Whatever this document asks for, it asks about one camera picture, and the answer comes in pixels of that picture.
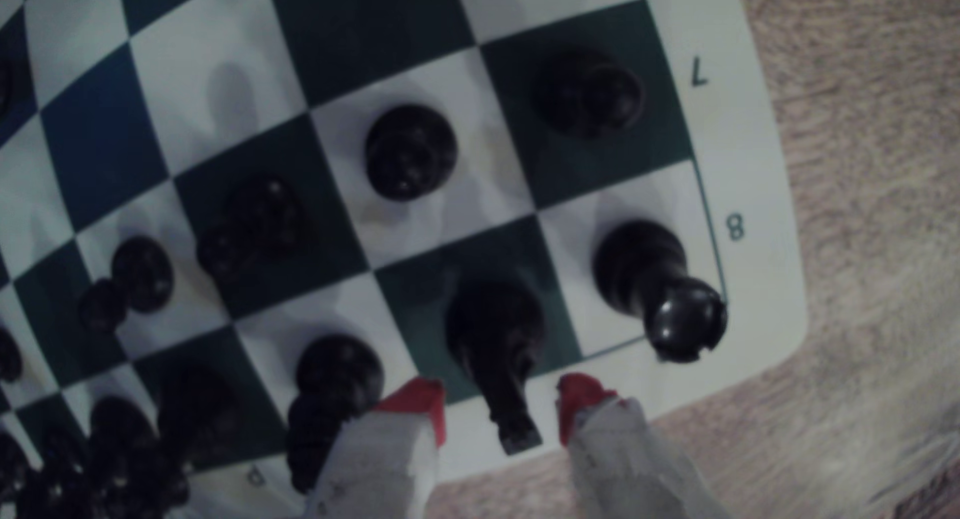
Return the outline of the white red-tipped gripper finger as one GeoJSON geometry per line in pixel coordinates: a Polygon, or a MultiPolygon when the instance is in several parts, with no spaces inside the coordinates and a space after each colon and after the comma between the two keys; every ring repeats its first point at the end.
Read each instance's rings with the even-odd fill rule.
{"type": "Polygon", "coordinates": [[[349,422],[308,493],[304,518],[424,518],[447,440],[446,390],[415,377],[349,422]]]}
{"type": "Polygon", "coordinates": [[[585,518],[731,518],[685,451],[633,397],[585,373],[557,385],[558,439],[585,518]]]}

